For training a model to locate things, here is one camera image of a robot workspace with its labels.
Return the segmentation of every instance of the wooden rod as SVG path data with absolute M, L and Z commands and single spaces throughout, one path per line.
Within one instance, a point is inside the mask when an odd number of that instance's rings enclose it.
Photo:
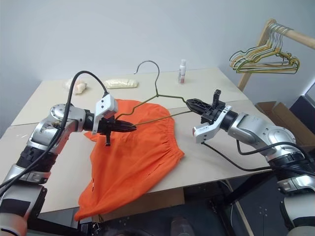
M 295 30 L 289 30 L 284 34 L 284 36 L 315 50 L 315 38 L 299 33 Z

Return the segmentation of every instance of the cardboard box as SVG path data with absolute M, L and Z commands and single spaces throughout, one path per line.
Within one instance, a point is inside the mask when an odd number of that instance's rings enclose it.
M 295 136 L 296 143 L 305 151 L 315 149 L 315 135 L 310 131 L 283 103 L 276 105 L 272 102 L 258 102 L 255 105 L 272 122 L 290 130 Z

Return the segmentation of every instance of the white wall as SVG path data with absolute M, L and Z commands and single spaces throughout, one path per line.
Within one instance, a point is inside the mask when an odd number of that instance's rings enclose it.
M 315 37 L 313 0 L 2 0 L 0 6 L 1 133 L 41 80 L 132 73 L 144 59 L 162 71 L 218 66 L 234 83 L 228 59 L 254 46 L 268 18 Z M 315 78 L 315 51 L 286 39 L 301 60 L 296 75 L 253 75 L 253 101 L 290 106 Z M 147 71 L 154 67 L 146 65 Z

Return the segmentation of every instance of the black cable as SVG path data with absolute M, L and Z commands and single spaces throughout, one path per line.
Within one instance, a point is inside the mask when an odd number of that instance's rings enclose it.
M 231 163 L 232 165 L 234 165 L 235 167 L 241 169 L 242 171 L 247 171 L 247 172 L 254 172 L 254 171 L 264 171 L 264 170 L 286 170 L 286 171 L 291 171 L 291 172 L 295 172 L 298 174 L 306 174 L 306 175 L 311 175 L 311 176 L 315 176 L 315 173 L 309 172 L 309 171 L 303 171 L 303 170 L 298 170 L 295 168 L 290 168 L 290 167 L 280 167 L 280 166 L 265 166 L 265 167 L 259 167 L 259 168 L 254 168 L 254 169 L 246 169 L 243 168 L 239 165 L 237 165 L 236 163 L 234 163 L 232 160 L 230 160 L 227 156 L 225 156 L 223 153 L 219 152 L 218 150 L 216 150 L 214 147 L 202 142 L 201 144 L 207 146 L 208 148 L 212 149 L 213 151 L 215 151 L 217 154 L 221 155 L 225 160 L 227 160 L 229 163 Z
M 94 77 L 102 86 L 102 88 L 104 89 L 104 96 L 108 94 L 106 87 L 104 86 L 104 84 L 102 83 L 102 81 L 93 73 L 91 73 L 90 71 L 80 71 L 78 73 L 76 73 L 76 75 L 73 77 L 71 85 L 70 85 L 70 89 L 69 89 L 69 94 L 68 94 L 68 99 L 67 99 L 67 103 L 65 105 L 65 109 L 64 109 L 64 115 L 63 115 L 63 119 L 62 122 L 60 124 L 60 127 L 58 128 L 58 130 L 56 131 L 55 135 L 53 136 L 53 138 L 51 139 L 47 149 L 34 161 L 32 162 L 27 168 L 25 168 L 20 174 L 18 174 L 17 176 L 15 176 L 12 179 L 9 179 L 7 181 L 5 181 L 4 183 L 2 183 L 0 185 L 0 189 L 2 187 L 5 188 L 1 191 L 0 193 L 0 197 L 16 182 L 18 181 L 23 175 L 29 173 L 30 171 L 32 171 L 32 169 L 35 167 L 35 165 L 42 160 L 46 154 L 53 148 L 53 146 L 56 144 L 56 142 L 58 141 L 58 139 L 60 138 L 61 134 L 64 131 L 66 122 L 68 120 L 68 115 L 69 115 L 69 111 L 70 111 L 70 105 L 71 105 L 71 98 L 72 98 L 72 93 L 73 93 L 73 89 L 74 89 L 74 84 L 75 81 L 77 80 L 77 78 L 81 75 L 81 74 L 89 74 L 92 77 Z
M 301 151 L 301 153 L 304 155 L 304 157 L 305 157 L 309 162 L 311 162 L 311 160 L 310 160 L 308 154 L 307 154 L 301 147 L 299 147 L 298 145 L 296 145 L 296 144 L 294 144 L 294 143 L 290 143 L 290 142 L 278 142 L 278 143 L 275 143 L 275 144 L 271 144 L 271 145 L 268 145 L 268 146 L 259 148 L 259 149 L 254 150 L 254 151 L 242 152 L 242 151 L 241 151 L 241 147 L 240 147 L 240 141 L 239 141 L 239 140 L 236 140 L 237 150 L 238 150 L 238 153 L 241 154 L 241 155 L 252 155 L 252 154 L 255 154 L 255 153 L 258 153 L 258 152 L 262 152 L 262 151 L 265 151 L 265 150 L 267 150 L 267 149 L 270 149 L 270 148 L 273 148 L 273 147 L 276 147 L 276 146 L 279 146 L 279 145 L 289 145 L 289 146 L 293 146 L 293 147 L 299 149 L 299 150 Z

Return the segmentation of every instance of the clothes rack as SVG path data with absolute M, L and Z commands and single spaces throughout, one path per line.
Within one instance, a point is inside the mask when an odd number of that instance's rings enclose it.
M 275 19 L 269 19 L 266 22 L 266 24 L 265 24 L 265 26 L 264 26 L 261 34 L 260 34 L 260 38 L 259 38 L 257 46 L 264 45 L 266 43 L 266 41 L 268 40 L 268 38 L 269 38 L 268 26 L 272 23 L 277 23 L 277 21 Z M 308 46 L 308 47 L 315 50 L 315 39 L 312 37 L 309 37 L 305 34 L 299 33 L 299 32 L 292 30 L 292 29 L 289 30 L 288 32 L 284 33 L 283 36 L 288 37 L 290 39 L 293 39 L 294 41 L 301 43 L 301 44 L 304 44 L 305 46 Z M 244 88 L 245 88 L 247 82 L 249 81 L 251 75 L 252 75 L 251 73 L 244 73 L 242 75 L 241 80 L 237 86 L 240 89 L 240 91 L 244 91 Z

